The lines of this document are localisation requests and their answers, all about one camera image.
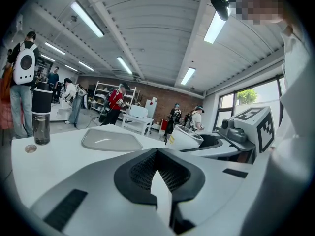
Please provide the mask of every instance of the black cable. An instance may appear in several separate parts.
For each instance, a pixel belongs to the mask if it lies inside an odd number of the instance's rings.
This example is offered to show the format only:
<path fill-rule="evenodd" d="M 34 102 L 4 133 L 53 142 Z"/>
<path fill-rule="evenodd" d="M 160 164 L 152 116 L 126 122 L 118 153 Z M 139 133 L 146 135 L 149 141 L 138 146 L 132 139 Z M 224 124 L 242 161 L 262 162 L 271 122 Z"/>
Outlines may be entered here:
<path fill-rule="evenodd" d="M 7 176 L 5 177 L 5 179 L 3 180 L 2 184 L 4 184 L 4 182 L 5 182 L 5 181 L 7 180 L 7 178 L 11 175 L 11 173 L 12 173 L 12 170 L 10 171 L 9 175 L 7 175 Z"/>

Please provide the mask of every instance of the ceiling light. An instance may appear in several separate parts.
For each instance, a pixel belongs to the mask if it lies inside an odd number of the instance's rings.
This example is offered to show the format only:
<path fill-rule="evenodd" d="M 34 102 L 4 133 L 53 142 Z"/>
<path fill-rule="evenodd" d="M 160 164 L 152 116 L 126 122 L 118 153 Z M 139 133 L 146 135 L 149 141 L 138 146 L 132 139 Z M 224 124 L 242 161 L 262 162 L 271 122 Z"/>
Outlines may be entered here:
<path fill-rule="evenodd" d="M 71 8 L 79 15 L 79 17 L 91 28 L 92 31 L 98 36 L 103 37 L 104 33 L 93 22 L 92 18 L 85 12 L 78 2 L 73 2 Z"/>
<path fill-rule="evenodd" d="M 55 62 L 54 59 L 52 59 L 52 58 L 50 58 L 50 57 L 47 57 L 46 55 L 41 54 L 41 56 L 44 57 L 45 59 L 48 59 L 48 60 L 51 60 L 52 62 Z"/>
<path fill-rule="evenodd" d="M 195 68 L 190 67 L 185 75 L 185 77 L 183 78 L 181 84 L 182 85 L 186 85 L 187 81 L 191 78 L 191 76 L 193 75 L 193 73 L 196 71 Z"/>
<path fill-rule="evenodd" d="M 95 72 L 94 69 L 90 68 L 89 66 L 85 65 L 84 63 L 82 63 L 81 61 L 79 61 L 79 64 L 85 66 L 87 69 L 91 70 L 92 72 Z"/>
<path fill-rule="evenodd" d="M 124 67 L 124 69 L 126 69 L 128 74 L 132 74 L 132 71 L 129 69 L 129 67 L 126 65 L 126 63 L 124 62 L 122 57 L 117 57 L 118 61 L 120 64 L 122 64 L 122 66 Z"/>
<path fill-rule="evenodd" d="M 78 71 L 78 70 L 76 70 L 76 69 L 74 69 L 74 68 L 72 68 L 72 67 L 70 67 L 70 66 L 68 66 L 68 65 L 65 65 L 66 67 L 68 67 L 68 68 L 70 68 L 70 69 L 72 69 L 73 71 Z"/>
<path fill-rule="evenodd" d="M 232 12 L 232 10 L 228 9 L 228 15 L 230 15 L 231 12 Z M 211 24 L 209 26 L 207 34 L 205 35 L 205 38 L 203 40 L 213 44 L 214 41 L 216 40 L 218 34 L 222 30 L 225 22 L 226 21 L 222 20 L 220 18 L 219 14 L 216 12 L 214 17 L 213 17 L 213 19 L 212 19 L 212 22 L 211 22 Z"/>
<path fill-rule="evenodd" d="M 45 43 L 45 45 L 49 46 L 50 48 L 54 49 L 55 51 L 65 55 L 65 52 L 63 52 L 62 50 L 59 50 L 57 47 L 54 47 L 53 45 L 49 44 L 49 43 Z"/>

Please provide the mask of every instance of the brick wall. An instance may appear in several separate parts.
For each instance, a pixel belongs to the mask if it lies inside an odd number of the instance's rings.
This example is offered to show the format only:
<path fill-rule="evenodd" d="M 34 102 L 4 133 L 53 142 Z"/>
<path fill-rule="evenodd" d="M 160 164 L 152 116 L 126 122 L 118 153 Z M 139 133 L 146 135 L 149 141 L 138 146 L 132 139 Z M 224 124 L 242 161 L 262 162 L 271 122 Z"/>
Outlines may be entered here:
<path fill-rule="evenodd" d="M 79 76 L 77 83 L 87 89 L 89 85 L 96 85 L 97 81 L 111 85 L 118 85 L 120 82 L 122 82 L 120 80 L 109 78 Z M 140 103 L 143 107 L 145 106 L 147 100 L 151 100 L 153 97 L 157 98 L 157 108 L 153 116 L 154 123 L 156 124 L 160 124 L 161 119 L 167 119 L 167 116 L 174 107 L 175 103 L 180 104 L 183 115 L 191 111 L 195 106 L 202 105 L 201 99 L 189 96 L 187 94 L 163 88 L 156 88 L 140 83 L 128 82 L 128 84 L 131 88 L 137 87 L 137 91 L 140 91 L 139 98 L 142 97 Z"/>

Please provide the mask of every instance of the white container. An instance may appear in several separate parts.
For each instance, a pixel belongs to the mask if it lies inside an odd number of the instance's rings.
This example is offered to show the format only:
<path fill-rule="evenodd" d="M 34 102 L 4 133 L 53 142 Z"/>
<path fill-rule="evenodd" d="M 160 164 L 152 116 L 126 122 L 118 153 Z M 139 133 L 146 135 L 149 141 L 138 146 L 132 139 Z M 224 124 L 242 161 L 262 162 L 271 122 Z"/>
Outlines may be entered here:
<path fill-rule="evenodd" d="M 198 148 L 202 142 L 203 138 L 192 130 L 176 125 L 165 147 L 173 150 Z"/>

